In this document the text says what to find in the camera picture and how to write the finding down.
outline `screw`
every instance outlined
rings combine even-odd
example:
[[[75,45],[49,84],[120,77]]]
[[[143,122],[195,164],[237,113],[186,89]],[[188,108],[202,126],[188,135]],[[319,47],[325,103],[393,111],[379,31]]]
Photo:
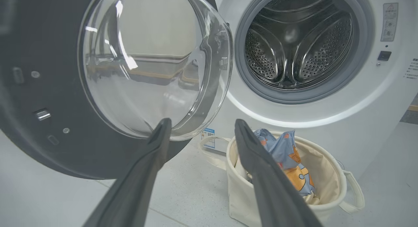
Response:
[[[30,75],[32,75],[33,78],[39,78],[40,77],[40,73],[38,71],[32,71],[30,73]]]

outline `transparent glass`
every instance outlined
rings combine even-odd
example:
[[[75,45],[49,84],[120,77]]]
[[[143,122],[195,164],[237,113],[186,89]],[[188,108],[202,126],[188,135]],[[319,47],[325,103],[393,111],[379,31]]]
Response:
[[[172,140],[192,138],[215,117],[230,81],[230,30],[205,0],[95,0],[79,47],[93,108],[132,137],[170,118]]]

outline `gray sticker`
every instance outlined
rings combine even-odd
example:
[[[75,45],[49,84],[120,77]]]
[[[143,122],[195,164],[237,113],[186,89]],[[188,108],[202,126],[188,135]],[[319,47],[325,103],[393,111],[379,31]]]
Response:
[[[396,31],[398,3],[383,4],[383,28],[381,41],[393,41]]]

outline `washing machine opening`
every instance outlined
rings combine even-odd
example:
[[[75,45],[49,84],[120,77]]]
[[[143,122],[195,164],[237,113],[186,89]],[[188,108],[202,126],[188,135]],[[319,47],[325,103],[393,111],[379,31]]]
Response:
[[[352,1],[270,0],[255,11],[245,37],[237,37],[243,44],[236,46],[236,62],[259,95],[284,104],[312,102],[359,71],[361,65],[349,63],[359,51],[359,26],[367,30],[367,24],[359,25]]]

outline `warning label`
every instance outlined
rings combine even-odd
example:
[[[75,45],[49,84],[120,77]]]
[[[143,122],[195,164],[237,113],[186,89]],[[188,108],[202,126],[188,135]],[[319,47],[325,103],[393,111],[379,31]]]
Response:
[[[203,132],[200,133],[200,139],[203,139],[207,136],[215,135],[215,130],[205,128]],[[206,144],[203,145],[204,147],[214,149],[215,148],[215,139],[208,141]]]
[[[408,69],[406,70],[405,75],[403,75],[404,78],[408,78],[411,80],[417,80],[418,79],[418,58],[413,59],[412,62],[409,64]]]
[[[383,28],[381,41],[393,41],[396,31],[398,3],[383,4]]]

